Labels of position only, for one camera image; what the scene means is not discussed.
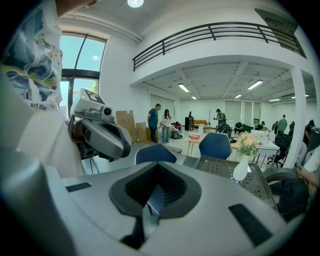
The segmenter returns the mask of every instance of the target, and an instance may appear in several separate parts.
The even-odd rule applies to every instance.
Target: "black rubber pad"
[[[243,204],[230,206],[229,210],[254,246],[262,244],[272,236],[270,231]]]
[[[76,185],[71,185],[71,186],[66,186],[66,190],[70,193],[70,192],[74,192],[77,190],[83,190],[86,188],[90,188],[91,185],[88,182],[85,183],[80,183],[80,184],[76,184]]]

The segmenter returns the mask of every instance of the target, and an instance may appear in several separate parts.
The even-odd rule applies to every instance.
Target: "sky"
[[[74,69],[78,53],[81,45],[84,41],[82,37],[62,35],[60,40],[60,49],[62,51],[62,68]],[[101,60],[105,48],[104,42],[95,41],[92,39],[86,39],[82,47],[82,51],[77,63],[77,69],[100,71]],[[80,88],[90,89],[94,85],[94,80],[89,79],[75,79],[73,85],[73,91],[78,92]],[[62,101],[60,106],[67,105],[68,98],[68,81],[60,82],[60,90]]]

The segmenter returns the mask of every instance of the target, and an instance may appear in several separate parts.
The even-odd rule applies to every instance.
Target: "metal railing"
[[[133,71],[136,71],[137,68],[153,58],[159,55],[165,55],[168,51],[175,48],[201,40],[216,41],[219,38],[226,37],[249,38],[251,40],[258,39],[268,44],[278,44],[283,48],[305,57],[300,44],[293,34],[288,34],[278,29],[255,23],[218,22],[194,26],[156,42],[132,59]]]

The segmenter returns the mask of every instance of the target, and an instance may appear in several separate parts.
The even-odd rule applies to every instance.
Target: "ceiling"
[[[173,1],[183,0],[144,0],[143,5],[139,8],[130,7],[127,0],[98,0],[96,4],[90,7],[81,7],[76,12],[109,20],[137,32],[139,30],[137,28],[150,23],[158,16],[160,11],[168,7]]]
[[[306,93],[309,99],[316,97],[313,77],[303,73]],[[263,83],[248,90],[257,80]],[[178,84],[182,83],[190,92],[183,91]],[[243,60],[220,62],[196,66],[185,66],[159,77],[142,82],[147,87],[156,87],[167,91],[181,100],[196,96],[200,99],[234,99],[242,94],[239,100],[269,101],[281,99],[290,101],[295,90],[291,73],[280,66],[271,66]]]

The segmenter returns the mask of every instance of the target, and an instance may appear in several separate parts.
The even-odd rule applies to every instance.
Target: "chair back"
[[[226,160],[232,150],[228,137],[224,134],[208,133],[199,144],[202,157]]]
[[[142,164],[145,162],[169,162],[175,163],[176,156],[162,144],[155,144],[147,146],[138,150],[135,153],[134,165]]]

